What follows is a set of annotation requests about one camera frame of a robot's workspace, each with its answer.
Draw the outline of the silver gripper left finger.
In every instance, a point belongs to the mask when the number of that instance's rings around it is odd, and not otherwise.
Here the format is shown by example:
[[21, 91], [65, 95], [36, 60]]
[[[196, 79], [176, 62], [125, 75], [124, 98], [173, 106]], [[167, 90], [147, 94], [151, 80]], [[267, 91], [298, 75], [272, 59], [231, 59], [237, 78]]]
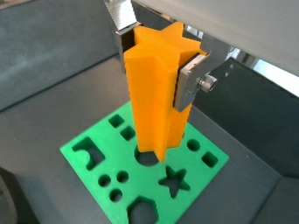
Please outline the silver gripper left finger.
[[113, 24], [113, 33], [116, 35], [116, 45], [121, 69], [125, 72], [124, 53], [131, 49], [135, 42], [135, 28], [140, 25], [136, 20], [136, 14], [131, 0], [104, 0], [107, 12]]

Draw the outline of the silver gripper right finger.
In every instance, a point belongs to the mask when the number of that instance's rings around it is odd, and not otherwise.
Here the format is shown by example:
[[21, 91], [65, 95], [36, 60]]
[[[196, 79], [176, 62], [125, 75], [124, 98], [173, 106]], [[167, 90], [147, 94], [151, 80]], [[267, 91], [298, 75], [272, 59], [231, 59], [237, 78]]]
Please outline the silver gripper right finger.
[[233, 47], [211, 35], [201, 36], [200, 49], [179, 69], [173, 108], [183, 112], [193, 102], [197, 92], [208, 93], [216, 85], [217, 79], [211, 71], [228, 59]]

